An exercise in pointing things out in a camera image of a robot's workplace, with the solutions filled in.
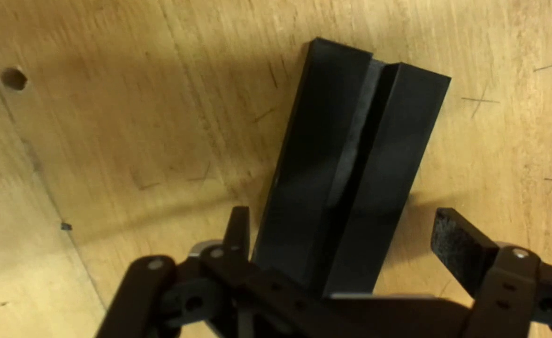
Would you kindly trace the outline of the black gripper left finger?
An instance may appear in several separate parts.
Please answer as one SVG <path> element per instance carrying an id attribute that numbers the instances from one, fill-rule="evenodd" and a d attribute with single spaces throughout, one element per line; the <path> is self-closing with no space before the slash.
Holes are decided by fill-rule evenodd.
<path id="1" fill-rule="evenodd" d="M 222 338 L 369 338 L 329 301 L 249 258 L 250 208 L 232 209 L 224 239 L 177 264 L 170 254 L 130 262 L 95 338 L 179 338 L 205 320 Z"/>

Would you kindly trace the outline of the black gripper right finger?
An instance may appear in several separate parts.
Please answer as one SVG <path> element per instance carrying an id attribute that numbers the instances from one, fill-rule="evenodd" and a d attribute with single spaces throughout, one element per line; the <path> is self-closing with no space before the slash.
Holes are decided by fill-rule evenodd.
<path id="1" fill-rule="evenodd" d="M 552 264 L 517 243 L 498 243 L 455 208 L 438 208 L 431 247 L 474 303 L 463 338 L 528 338 L 552 330 Z"/>

